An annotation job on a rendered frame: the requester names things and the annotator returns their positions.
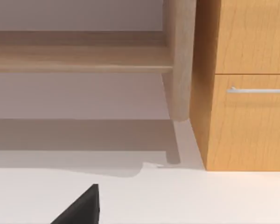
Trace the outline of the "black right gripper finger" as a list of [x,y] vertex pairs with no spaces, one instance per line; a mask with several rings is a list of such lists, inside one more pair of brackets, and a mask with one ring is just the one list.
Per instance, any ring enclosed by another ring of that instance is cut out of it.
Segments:
[[99,187],[93,184],[50,224],[99,224],[99,218]]

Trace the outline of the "orange wooden cupboard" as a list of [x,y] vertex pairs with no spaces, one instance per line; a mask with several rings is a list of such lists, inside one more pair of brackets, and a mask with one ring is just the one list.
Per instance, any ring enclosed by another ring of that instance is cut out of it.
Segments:
[[205,168],[216,75],[280,75],[280,0],[196,2],[189,118]]

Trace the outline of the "orange wooden drawer front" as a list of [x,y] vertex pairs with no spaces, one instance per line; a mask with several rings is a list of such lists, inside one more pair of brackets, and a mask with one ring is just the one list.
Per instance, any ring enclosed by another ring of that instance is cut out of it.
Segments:
[[280,89],[280,75],[216,75],[206,168],[280,171],[280,93],[227,93]]

